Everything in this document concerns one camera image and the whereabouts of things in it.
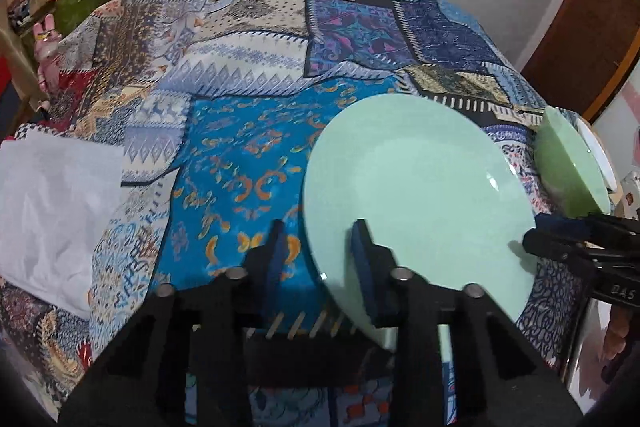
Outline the right hand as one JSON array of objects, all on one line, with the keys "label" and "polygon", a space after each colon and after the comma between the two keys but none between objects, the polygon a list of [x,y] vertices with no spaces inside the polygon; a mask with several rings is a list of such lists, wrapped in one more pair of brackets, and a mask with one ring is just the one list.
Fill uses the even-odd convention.
[{"label": "right hand", "polygon": [[612,306],[608,327],[603,339],[602,359],[613,360],[626,347],[632,311],[628,308]]}]

